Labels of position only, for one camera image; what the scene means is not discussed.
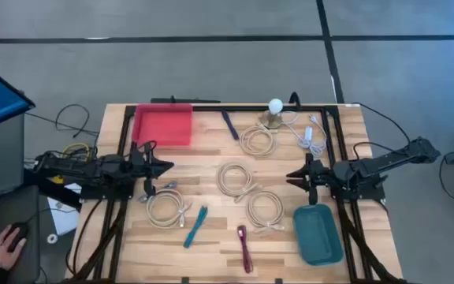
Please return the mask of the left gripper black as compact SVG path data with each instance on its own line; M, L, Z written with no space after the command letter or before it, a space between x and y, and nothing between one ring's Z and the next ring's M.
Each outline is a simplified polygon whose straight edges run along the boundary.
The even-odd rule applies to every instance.
M173 162L163 161L153 156L153 151L150 150L133 150L131 152L131 177L132 178L159 178L167 170L174 166Z

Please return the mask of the white paper sheet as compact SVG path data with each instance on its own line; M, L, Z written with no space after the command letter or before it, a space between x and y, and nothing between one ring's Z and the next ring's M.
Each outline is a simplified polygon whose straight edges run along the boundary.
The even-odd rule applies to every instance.
M80 213L73 207L50 197L47 198L47 201L57 235L61 236L75 230Z

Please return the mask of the black metal table frame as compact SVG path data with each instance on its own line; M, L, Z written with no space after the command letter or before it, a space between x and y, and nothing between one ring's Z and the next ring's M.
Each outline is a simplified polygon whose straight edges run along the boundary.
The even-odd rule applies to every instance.
M135 104L108 104L100 126L97 142L99 155L116 153L119 144L127 154L132 141L132 118L129 119L126 142L121 141L125 110ZM192 142L189 147L158 145L154 150L159 159L175 166L155 181L156 187L177 181L185 202L192 206L185 212L184 228L153 227L145 204L136 199L144 194L143 180L134 187L135 196L128 202L121 250L117 265L117 283L178 283L189 278L196 283L265 283L275 284L281 278L289 283L350 283L346 254L335 264L311 266L300 257L292 215L307 204L307 193L285 181L285 175L304 164L304 151L286 127L278 130L277 150L263 158L244 155L229 131L223 117L213 108L229 112L238 133L256 125L258 116L267 106L262 104L194 104ZM226 161L239 161L251 169L253 178L263 189L275 192L283 201L285 214L281 220L284 231L265 230L259 234L245 214L245 197L238 204L223 195L216 186L216 172ZM207 218L187 249L183 242L192 228L201 206L208 206ZM358 202L364 237L379 261L394 277L403 278L389 218L374 201ZM254 270L247 274L236 228L245 224L248 249Z

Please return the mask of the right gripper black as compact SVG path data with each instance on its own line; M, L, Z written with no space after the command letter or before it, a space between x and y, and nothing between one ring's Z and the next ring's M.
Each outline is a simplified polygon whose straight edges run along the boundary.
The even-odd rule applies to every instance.
M287 182L301 189L327 186L332 177L329 167L322 164L320 159L315 159L311 153L307 154L307 165L286 175Z

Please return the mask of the person's hand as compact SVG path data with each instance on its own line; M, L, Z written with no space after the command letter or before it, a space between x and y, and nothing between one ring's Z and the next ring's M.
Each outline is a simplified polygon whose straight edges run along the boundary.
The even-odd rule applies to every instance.
M11 225L8 225L1 233L0 233L0 267L6 270L10 270L15 263L17 262L23 247L27 241L26 238L22 239L14 252L7 252L7 247L9 243L12 241L14 236L17 234L17 230L15 230L11 237L7 239L7 241L3 241L4 236L9 232Z

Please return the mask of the teal plastic tray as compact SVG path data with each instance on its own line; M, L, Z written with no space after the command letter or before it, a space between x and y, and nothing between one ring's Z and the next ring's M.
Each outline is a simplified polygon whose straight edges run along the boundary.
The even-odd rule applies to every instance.
M305 263L325 266L342 261L341 240L327 205L298 207L292 220L300 256Z

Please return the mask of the black computer mouse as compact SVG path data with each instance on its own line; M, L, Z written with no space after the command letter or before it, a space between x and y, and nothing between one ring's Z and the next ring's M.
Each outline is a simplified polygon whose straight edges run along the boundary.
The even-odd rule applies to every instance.
M17 234L14 236L12 241L7 247L7 252L14 252L18 243L27 237L28 234L28 224L26 222L15 222L11 225L9 232L4 236L3 241L7 241L9 237L12 236L13 232L17 230Z

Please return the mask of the black flat bar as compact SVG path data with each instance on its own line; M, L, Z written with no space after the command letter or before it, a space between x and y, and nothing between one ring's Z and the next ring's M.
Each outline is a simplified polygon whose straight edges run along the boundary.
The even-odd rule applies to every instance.
M177 99L172 95L169 98L152 98L151 103L220 103L220 101L210 99Z

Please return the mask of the pink plastic tray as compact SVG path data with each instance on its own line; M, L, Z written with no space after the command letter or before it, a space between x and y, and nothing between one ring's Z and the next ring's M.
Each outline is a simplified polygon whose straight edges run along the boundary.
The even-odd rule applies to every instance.
M151 103L136 107L132 142L154 140L158 146L188 146L192 137L192 105Z

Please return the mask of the dark grey desk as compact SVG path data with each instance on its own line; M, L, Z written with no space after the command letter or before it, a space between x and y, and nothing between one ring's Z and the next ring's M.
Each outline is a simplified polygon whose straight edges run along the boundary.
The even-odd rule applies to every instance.
M34 284L40 268L39 194L36 187L15 190L0 196L0 233L15 222L27 224L27 242L9 274L8 284Z

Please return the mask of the grey cabinet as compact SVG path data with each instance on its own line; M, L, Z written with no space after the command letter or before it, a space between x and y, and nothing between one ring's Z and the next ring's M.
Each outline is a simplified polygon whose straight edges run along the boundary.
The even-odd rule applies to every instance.
M23 183L24 115L0 123L0 196Z

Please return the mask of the brass lamp with white bulb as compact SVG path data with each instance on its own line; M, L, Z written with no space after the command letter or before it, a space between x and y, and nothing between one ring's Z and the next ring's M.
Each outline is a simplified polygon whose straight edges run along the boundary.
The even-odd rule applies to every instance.
M268 109L260 116L260 123L268 129L277 129L282 124L281 112L283 111L283 102L280 99L271 99L268 103Z

